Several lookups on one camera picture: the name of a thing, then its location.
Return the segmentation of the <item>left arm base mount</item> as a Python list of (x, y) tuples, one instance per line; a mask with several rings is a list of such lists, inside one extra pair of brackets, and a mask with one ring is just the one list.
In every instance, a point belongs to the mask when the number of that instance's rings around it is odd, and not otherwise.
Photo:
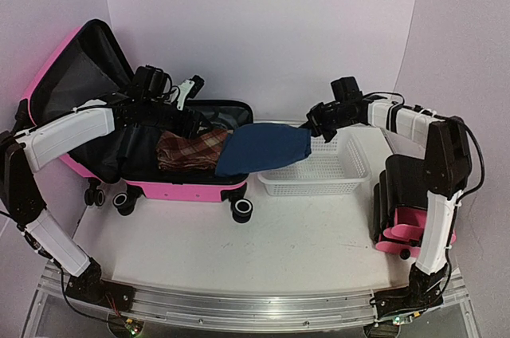
[(98, 276), (82, 274), (71, 276), (65, 286), (65, 295), (73, 300), (109, 308), (117, 312), (129, 312), (133, 305), (135, 289)]

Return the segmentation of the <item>blue cloth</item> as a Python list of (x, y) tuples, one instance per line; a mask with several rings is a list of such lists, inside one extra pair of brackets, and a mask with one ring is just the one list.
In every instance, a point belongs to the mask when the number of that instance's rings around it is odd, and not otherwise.
[(231, 177), (287, 167), (307, 159), (312, 133), (287, 124), (247, 124), (224, 142), (215, 175)]

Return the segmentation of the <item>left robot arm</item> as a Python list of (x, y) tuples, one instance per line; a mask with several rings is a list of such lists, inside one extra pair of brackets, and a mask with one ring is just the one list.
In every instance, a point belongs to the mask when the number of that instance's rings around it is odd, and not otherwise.
[(205, 81), (195, 75), (173, 87), (169, 80), (161, 69), (141, 67), (122, 91), (89, 100), (43, 125), (1, 135), (1, 200), (7, 216), (78, 277), (75, 288), (91, 304), (107, 296), (106, 284), (86, 273), (99, 266), (50, 214), (33, 175), (69, 151), (133, 124), (196, 136), (201, 120), (185, 103)]

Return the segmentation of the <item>white perforated plastic basket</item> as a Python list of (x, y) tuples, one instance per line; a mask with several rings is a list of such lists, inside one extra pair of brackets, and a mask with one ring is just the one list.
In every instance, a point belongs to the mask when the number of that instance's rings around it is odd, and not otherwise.
[(340, 131), (328, 143), (313, 139), (311, 148), (298, 163), (257, 174), (269, 195), (349, 195), (371, 179), (367, 156), (353, 132)]

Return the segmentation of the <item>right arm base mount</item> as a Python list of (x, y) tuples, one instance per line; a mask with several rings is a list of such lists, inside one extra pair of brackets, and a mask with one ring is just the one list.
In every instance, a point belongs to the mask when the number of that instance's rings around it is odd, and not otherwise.
[(391, 319), (396, 316), (414, 312), (424, 312), (441, 305), (443, 297), (440, 290), (414, 294), (407, 287), (378, 291), (371, 299), (375, 306), (378, 320)]

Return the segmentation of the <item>red plaid cloth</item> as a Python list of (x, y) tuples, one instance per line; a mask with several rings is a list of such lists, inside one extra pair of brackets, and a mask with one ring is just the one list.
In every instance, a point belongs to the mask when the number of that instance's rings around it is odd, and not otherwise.
[(216, 128), (194, 139), (165, 131), (155, 147), (158, 169), (165, 172), (214, 169), (233, 131)]

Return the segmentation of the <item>pink hard-shell suitcase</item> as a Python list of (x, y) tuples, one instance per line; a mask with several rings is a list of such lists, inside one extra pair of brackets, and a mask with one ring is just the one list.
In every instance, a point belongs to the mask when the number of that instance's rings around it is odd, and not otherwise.
[[(94, 19), (75, 29), (53, 52), (19, 102), (14, 131), (56, 119), (68, 110), (111, 92), (124, 90), (133, 69), (108, 25)], [(185, 107), (202, 114), (198, 134), (220, 128), (233, 131), (253, 122), (253, 111), (235, 100), (188, 99)], [(221, 178), (213, 170), (165, 172), (158, 169), (155, 147), (164, 130), (130, 125), (91, 140), (62, 156), (76, 173), (88, 180), (88, 205), (101, 206), (102, 184), (124, 181), (126, 188), (112, 204), (130, 214), (141, 197), (230, 204), (236, 222), (248, 222), (253, 204), (246, 198), (246, 176)]]

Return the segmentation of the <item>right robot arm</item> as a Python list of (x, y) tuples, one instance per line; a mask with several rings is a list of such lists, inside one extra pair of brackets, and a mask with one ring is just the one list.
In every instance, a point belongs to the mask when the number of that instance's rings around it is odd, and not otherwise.
[(306, 115), (302, 126), (312, 136), (330, 142), (341, 128), (362, 124), (401, 136), (425, 151), (426, 226), (409, 284), (401, 292), (403, 304), (417, 309), (430, 299), (434, 286), (450, 272), (449, 246), (463, 198), (480, 190), (485, 183), (482, 167), (478, 184), (467, 187), (473, 169), (469, 148), (475, 147), (478, 161), (483, 164), (480, 144), (461, 118), (441, 116), (420, 106), (411, 107), (404, 100), (396, 101), (395, 92), (364, 93), (354, 77), (333, 81), (331, 89), (333, 101), (314, 105)]

